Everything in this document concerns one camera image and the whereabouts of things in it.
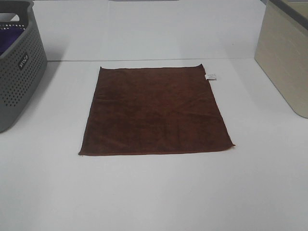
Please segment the beige box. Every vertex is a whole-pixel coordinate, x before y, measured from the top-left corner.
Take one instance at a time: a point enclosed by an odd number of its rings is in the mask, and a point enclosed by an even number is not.
[[[308,118],[308,3],[269,0],[255,60],[292,109]]]

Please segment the care label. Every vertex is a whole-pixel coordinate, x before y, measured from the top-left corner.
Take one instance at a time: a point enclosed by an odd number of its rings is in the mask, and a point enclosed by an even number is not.
[[[207,74],[207,75],[205,75],[205,78],[206,79],[217,79],[216,74]]]

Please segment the white surface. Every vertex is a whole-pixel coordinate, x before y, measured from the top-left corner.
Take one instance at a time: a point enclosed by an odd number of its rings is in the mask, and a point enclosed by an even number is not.
[[[35,1],[49,60],[253,58],[258,0]]]
[[[105,53],[108,0],[34,1],[33,11],[48,60],[90,60]]]
[[[99,67],[202,63],[236,146],[205,154],[81,157]],[[254,59],[48,63],[0,134],[3,231],[305,231],[308,120]]]

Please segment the brown towel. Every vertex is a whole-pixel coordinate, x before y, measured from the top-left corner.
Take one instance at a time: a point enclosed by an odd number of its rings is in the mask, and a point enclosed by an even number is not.
[[[79,155],[202,153],[232,146],[202,65],[101,68]]]

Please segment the gray plastic basket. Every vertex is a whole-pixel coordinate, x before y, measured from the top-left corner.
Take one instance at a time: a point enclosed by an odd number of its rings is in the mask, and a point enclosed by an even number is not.
[[[31,98],[47,65],[31,0],[0,0],[0,13],[15,13],[19,22],[0,22],[0,29],[23,28],[0,55],[0,132],[8,129]]]

